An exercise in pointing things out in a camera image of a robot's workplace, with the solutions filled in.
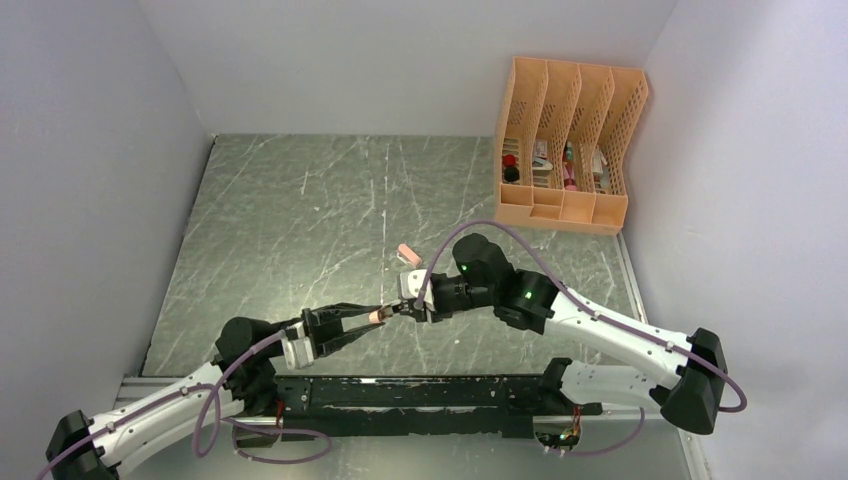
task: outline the table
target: table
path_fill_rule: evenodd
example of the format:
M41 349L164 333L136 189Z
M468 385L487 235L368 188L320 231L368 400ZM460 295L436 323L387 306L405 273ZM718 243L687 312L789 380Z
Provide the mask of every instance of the table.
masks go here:
M213 146L142 374L184 376L212 358L235 316L272 322L303 307L397 297L395 256L427 261L445 235L493 215L492 139L221 135ZM614 237L518 229L566 282L634 316ZM516 267L535 269L506 234ZM437 271L456 274L449 254ZM346 325L364 323L351 320ZM615 363L564 338L507 327L488 309L437 323L402 317L298 373L540 373L552 357ZM285 361L274 363L285 373Z

